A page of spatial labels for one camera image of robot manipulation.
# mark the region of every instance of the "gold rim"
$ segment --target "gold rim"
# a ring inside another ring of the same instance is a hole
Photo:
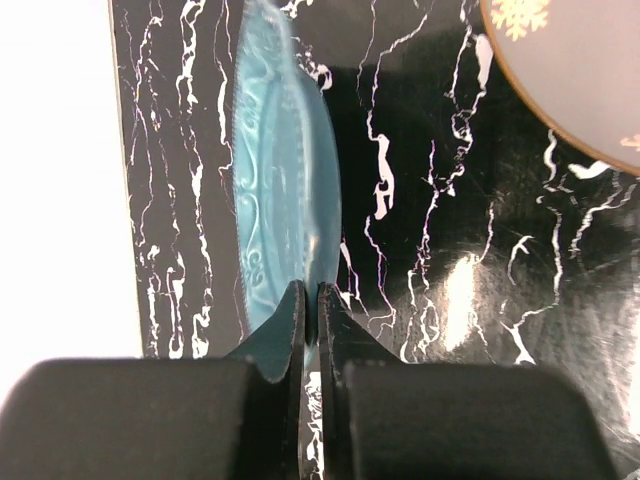
[[[480,10],[482,12],[482,21],[484,22],[484,27],[489,36],[489,41],[491,42],[491,47],[493,48],[493,52],[495,57],[498,60],[498,65],[504,72],[507,80],[514,88],[514,90],[518,93],[520,98],[524,101],[524,103],[529,107],[529,109],[544,123],[547,124],[549,128],[552,128],[560,137],[565,140],[567,143],[572,145],[573,147],[581,150],[583,153],[586,153],[591,158],[595,160],[602,160],[605,163],[608,163],[620,170],[624,170],[632,175],[640,176],[640,167],[633,167],[627,163],[624,163],[620,160],[617,160],[609,155],[606,155],[599,150],[596,150],[593,147],[590,147],[578,137],[572,135],[560,125],[556,123],[549,115],[547,115],[540,106],[531,98],[527,90],[520,83],[520,81],[516,78],[513,71],[509,67],[509,63],[504,58],[502,50],[500,49],[500,44],[496,38],[496,30],[493,28],[493,24],[491,23],[491,13],[489,12],[489,2],[491,0],[480,0]]]

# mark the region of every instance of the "white wall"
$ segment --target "white wall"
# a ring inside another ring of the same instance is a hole
[[[39,360],[141,355],[108,2],[2,17],[0,404]]]

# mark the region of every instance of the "gold snowflake decoration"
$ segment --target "gold snowflake decoration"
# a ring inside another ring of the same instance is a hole
[[[623,147],[633,147],[636,149],[636,152],[640,152],[640,133],[635,135],[633,139],[629,137],[624,137],[620,140],[620,145]]]
[[[506,35],[515,42],[527,35],[527,31],[535,32],[547,25],[546,7],[551,0],[492,0],[491,22],[500,30],[506,25]]]

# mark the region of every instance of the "white surface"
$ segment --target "white surface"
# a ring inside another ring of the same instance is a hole
[[[108,9],[3,4],[0,405],[39,360],[142,354]]]

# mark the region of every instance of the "black marble surface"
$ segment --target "black marble surface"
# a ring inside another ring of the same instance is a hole
[[[472,0],[281,6],[334,125],[355,318],[406,362],[560,368],[621,478],[640,467],[638,179],[537,120]],[[145,352],[225,354],[247,333],[229,170],[242,5],[112,7]],[[309,374],[316,478],[318,389]]]

